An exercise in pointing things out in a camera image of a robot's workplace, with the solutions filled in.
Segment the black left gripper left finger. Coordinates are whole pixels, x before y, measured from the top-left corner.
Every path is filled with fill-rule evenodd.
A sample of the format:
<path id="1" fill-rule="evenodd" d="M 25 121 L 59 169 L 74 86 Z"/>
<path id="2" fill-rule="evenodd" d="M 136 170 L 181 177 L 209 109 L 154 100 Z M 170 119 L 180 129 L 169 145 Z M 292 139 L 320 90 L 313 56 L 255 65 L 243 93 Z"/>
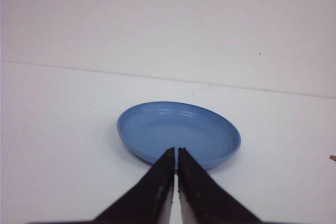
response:
<path id="1" fill-rule="evenodd" d="M 175 150 L 169 148 L 96 223 L 169 223 L 174 191 Z"/>

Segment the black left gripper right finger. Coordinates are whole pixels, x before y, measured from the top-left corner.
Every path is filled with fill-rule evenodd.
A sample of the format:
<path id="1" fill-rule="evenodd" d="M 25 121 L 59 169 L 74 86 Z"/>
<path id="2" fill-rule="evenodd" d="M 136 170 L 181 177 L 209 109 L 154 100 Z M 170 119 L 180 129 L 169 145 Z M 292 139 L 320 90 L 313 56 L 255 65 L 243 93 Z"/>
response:
<path id="1" fill-rule="evenodd" d="M 262 223 L 223 190 L 185 148 L 178 149 L 182 223 Z"/>

